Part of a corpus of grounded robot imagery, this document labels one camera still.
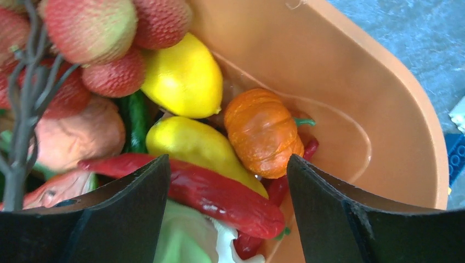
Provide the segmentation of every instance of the yellow lemon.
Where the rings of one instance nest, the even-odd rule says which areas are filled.
[[[141,90],[153,102],[187,118],[206,118],[221,110],[223,76],[197,37],[187,33],[170,48],[143,54],[146,79]]]

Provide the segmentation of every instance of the blue object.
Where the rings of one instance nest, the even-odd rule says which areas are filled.
[[[465,168],[465,135],[446,134],[447,156],[449,158],[449,186]]]

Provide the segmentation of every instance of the pumpkin stem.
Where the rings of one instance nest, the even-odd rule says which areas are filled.
[[[310,126],[316,125],[316,122],[312,119],[300,119],[300,118],[294,117],[294,121],[296,121],[297,127],[299,127],[302,124],[308,124]]]

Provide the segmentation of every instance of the green cucumber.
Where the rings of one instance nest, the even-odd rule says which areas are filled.
[[[145,146],[145,137],[150,127],[148,107],[145,104],[144,96],[142,91],[138,90],[129,96],[116,99],[116,104],[120,108],[120,115],[126,128],[126,143],[123,153],[148,153]]]
[[[95,173],[92,173],[90,175],[90,179],[89,179],[89,191],[88,192],[92,192],[94,191],[95,189],[99,188],[99,178],[97,177],[97,175]]]

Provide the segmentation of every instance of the plastic container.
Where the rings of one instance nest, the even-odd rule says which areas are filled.
[[[190,2],[192,32],[223,68],[224,106],[246,89],[271,89],[316,120],[300,134],[304,143],[310,134],[319,140],[317,167],[385,198],[446,208],[436,113],[408,69],[367,33],[324,0]],[[305,262],[290,197],[282,209],[291,234],[261,253],[268,263]]]

